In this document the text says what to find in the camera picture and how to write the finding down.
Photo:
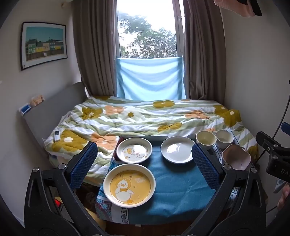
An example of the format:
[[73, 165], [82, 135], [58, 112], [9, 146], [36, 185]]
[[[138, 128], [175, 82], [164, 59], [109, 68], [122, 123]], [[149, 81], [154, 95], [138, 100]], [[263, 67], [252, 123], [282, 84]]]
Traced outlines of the person's right hand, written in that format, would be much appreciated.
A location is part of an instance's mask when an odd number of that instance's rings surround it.
[[288, 194], [289, 194], [289, 184], [286, 183], [285, 186], [282, 188], [282, 195], [277, 204], [278, 210], [281, 210], [284, 207]]

